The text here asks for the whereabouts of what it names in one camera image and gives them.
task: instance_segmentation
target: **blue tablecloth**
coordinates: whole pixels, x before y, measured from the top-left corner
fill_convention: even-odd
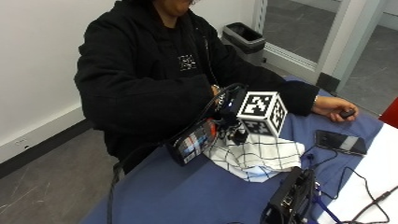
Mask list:
[[[342,123],[332,123],[315,114],[307,117],[288,114],[279,137],[302,143],[306,150],[311,149],[308,153],[316,163],[334,153],[312,147],[314,130],[360,136],[368,147],[382,125],[366,114],[359,114],[355,122]],[[330,195],[336,191],[343,168],[355,167],[359,161],[359,157],[338,154],[334,160],[315,169],[316,180]],[[303,168],[308,166],[304,156],[302,164]],[[248,183],[215,166],[202,155],[186,166],[178,166],[167,151],[158,148],[115,186],[113,223],[258,223],[262,209],[284,176],[279,174],[263,183]],[[316,217],[320,212],[314,207],[312,216]],[[102,224],[105,218],[106,197],[81,223]]]

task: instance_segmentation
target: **table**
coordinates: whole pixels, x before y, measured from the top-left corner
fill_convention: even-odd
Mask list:
[[[360,136],[370,147],[364,159],[338,154],[334,160],[315,170],[316,180],[328,194],[335,192],[346,166],[356,167],[359,174],[370,180],[375,196],[398,185],[391,157],[396,155],[396,152],[392,153],[398,139],[394,128],[366,114],[360,114],[355,122],[343,123],[331,123],[315,114],[307,117],[288,114],[280,137],[302,143],[308,149],[312,146],[315,129]],[[314,162],[323,161],[332,155],[316,147],[312,147],[311,154]],[[178,166],[167,151],[158,148],[115,186],[113,223],[258,223],[262,209],[284,176],[286,174],[279,174],[263,183],[248,183],[217,167],[202,155],[185,167]],[[340,219],[352,218],[370,201],[363,183],[354,175],[347,175],[344,181],[348,178],[348,184],[342,188],[338,199],[334,202],[324,199],[332,212],[342,216]],[[396,195],[398,192],[386,200],[391,207]],[[105,223],[105,206],[106,197],[81,223]],[[367,213],[367,216],[383,220],[380,214],[372,216],[372,213],[376,211]],[[312,216],[319,217],[319,223],[332,223],[316,207],[312,209]],[[391,223],[398,223],[396,216]]]

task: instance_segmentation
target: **white cube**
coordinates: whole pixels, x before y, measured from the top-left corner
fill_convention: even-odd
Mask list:
[[[286,115],[276,91],[247,91],[237,118],[250,134],[278,137]]]

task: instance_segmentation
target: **gray floor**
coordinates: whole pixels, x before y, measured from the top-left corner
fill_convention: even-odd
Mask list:
[[[330,17],[326,13],[320,22],[330,23]],[[290,48],[299,54],[308,52],[308,58],[316,59],[323,38],[323,35],[311,34],[311,41],[306,42],[310,45]],[[396,40],[398,32],[376,28],[342,91],[343,96],[376,112],[383,110],[398,92]],[[267,67],[279,75],[288,75],[278,68]],[[101,132],[89,130],[82,133],[0,179],[0,223],[78,223],[106,194],[113,163],[114,159],[105,153]]]
[[[109,190],[113,163],[102,133],[74,137],[0,179],[0,223],[78,223]]]
[[[263,36],[271,44],[318,61],[335,13],[288,0],[271,0]],[[376,26],[338,96],[379,115],[398,96],[398,31]]]

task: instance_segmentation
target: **black hoodie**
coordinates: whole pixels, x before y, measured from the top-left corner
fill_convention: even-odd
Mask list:
[[[248,91],[279,91],[290,112],[311,112],[315,86],[286,82],[242,61],[190,10],[178,25],[181,44],[195,61],[187,73],[181,72],[175,40],[151,4],[115,2],[85,31],[74,82],[85,117],[103,131],[107,152],[119,160],[138,146],[167,139],[193,121],[213,98],[211,84],[226,87],[238,82],[248,85]],[[135,156],[126,171],[153,148]]]

